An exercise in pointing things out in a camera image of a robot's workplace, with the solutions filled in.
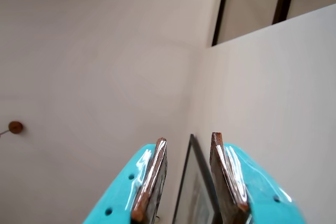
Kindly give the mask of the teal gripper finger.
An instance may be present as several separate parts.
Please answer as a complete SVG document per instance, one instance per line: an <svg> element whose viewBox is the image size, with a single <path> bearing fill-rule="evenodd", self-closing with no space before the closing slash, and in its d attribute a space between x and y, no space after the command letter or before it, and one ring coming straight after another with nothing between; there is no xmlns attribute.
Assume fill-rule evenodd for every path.
<svg viewBox="0 0 336 224"><path fill-rule="evenodd" d="M155 223L167 173L167 141L138 150L116 176L84 223Z"/></svg>
<svg viewBox="0 0 336 224"><path fill-rule="evenodd" d="M209 164L223 223L305 223L294 200L220 132L212 133Z"/></svg>

